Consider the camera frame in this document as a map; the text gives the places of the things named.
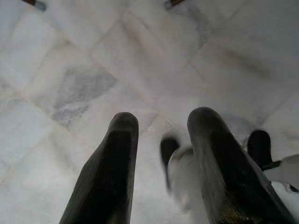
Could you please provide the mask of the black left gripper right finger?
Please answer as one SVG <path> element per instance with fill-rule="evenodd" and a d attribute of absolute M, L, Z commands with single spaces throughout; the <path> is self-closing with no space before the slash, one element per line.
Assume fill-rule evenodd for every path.
<path fill-rule="evenodd" d="M 222 117 L 199 107 L 188 117 L 200 189 L 212 224 L 292 224 L 294 217 Z"/>

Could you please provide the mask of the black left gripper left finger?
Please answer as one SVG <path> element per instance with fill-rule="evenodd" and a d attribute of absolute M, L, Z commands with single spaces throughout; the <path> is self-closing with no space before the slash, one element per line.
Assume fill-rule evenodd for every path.
<path fill-rule="evenodd" d="M 83 166 L 60 223 L 130 222 L 138 135 L 133 114 L 113 117 L 103 141 Z"/>

